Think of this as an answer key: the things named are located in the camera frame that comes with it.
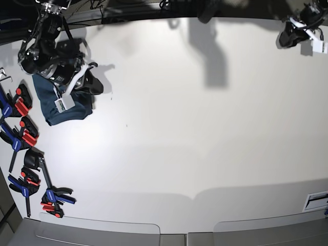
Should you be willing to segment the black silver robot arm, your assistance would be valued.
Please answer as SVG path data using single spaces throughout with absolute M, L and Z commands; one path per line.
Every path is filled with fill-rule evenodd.
M 320 26 L 327 20 L 327 1 L 311 1 L 301 11 L 287 17 L 284 30 L 278 38 L 279 46 L 291 48 L 312 41 L 312 51 L 327 53 L 327 42 Z
M 40 75 L 54 89 L 53 105 L 60 113 L 75 106 L 73 91 L 100 95 L 103 84 L 93 76 L 95 62 L 87 63 L 76 45 L 62 11 L 70 1 L 36 1 L 39 4 L 35 26 L 23 40 L 18 64 L 29 75 Z

